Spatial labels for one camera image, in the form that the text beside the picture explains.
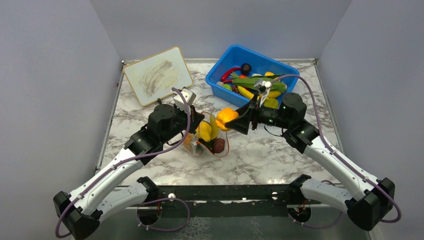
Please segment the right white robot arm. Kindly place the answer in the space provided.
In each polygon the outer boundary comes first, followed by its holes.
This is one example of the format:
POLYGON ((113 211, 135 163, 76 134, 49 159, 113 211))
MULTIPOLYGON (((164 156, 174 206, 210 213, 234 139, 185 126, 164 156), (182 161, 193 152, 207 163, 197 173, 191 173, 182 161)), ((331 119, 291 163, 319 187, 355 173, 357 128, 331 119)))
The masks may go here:
POLYGON ((343 188, 332 186, 302 174, 289 184, 290 202, 321 202, 347 214, 362 230, 372 230, 393 208, 395 184, 387 177, 379 179, 363 170, 329 144, 320 131, 305 120, 306 110, 306 104, 297 93, 286 93, 278 109, 260 106, 254 97, 236 110, 237 118, 224 126, 245 135, 258 124, 281 128, 282 137, 292 148, 319 163, 343 185, 343 188))

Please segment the dark purple passion fruit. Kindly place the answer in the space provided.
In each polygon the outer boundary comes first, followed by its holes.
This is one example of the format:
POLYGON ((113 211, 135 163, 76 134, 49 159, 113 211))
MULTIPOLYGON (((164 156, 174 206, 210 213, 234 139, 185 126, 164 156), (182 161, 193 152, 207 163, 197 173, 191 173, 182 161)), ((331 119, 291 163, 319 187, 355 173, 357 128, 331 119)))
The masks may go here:
POLYGON ((212 152, 214 154, 220 154, 225 150, 226 147, 226 141, 223 138, 215 138, 212 143, 212 152))

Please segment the orange toy bell pepper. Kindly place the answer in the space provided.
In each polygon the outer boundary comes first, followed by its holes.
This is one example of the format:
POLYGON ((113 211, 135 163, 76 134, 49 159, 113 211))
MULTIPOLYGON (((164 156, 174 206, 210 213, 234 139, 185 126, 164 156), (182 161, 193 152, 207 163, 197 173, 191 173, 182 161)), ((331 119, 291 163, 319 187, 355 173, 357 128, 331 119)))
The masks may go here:
POLYGON ((227 107, 222 109, 215 118, 216 126, 223 132, 228 132, 231 129, 225 126, 226 123, 238 118, 240 115, 235 110, 227 107))

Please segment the clear orange zip bag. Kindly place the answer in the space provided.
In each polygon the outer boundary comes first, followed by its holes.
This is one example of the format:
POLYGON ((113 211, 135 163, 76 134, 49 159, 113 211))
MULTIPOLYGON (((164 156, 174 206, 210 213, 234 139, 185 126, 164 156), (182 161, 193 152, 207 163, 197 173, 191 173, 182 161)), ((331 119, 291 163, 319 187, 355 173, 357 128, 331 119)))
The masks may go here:
POLYGON ((194 132, 187 135, 182 143, 183 147, 194 156, 226 157, 230 151, 230 143, 224 124, 210 112, 201 113, 204 116, 203 120, 194 132))

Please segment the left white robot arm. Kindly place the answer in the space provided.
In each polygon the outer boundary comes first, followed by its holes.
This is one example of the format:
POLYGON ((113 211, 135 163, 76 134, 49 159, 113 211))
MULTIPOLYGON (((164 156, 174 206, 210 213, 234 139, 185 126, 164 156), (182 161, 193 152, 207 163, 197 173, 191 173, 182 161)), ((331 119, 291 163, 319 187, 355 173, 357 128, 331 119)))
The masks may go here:
POLYGON ((56 237, 72 235, 76 240, 84 240, 107 218, 125 208, 155 203, 158 188, 148 177, 124 189, 115 191, 115 188, 156 156, 181 145, 204 118, 193 105, 157 105, 148 122, 128 139, 114 160, 80 187, 54 196, 58 216, 56 237))

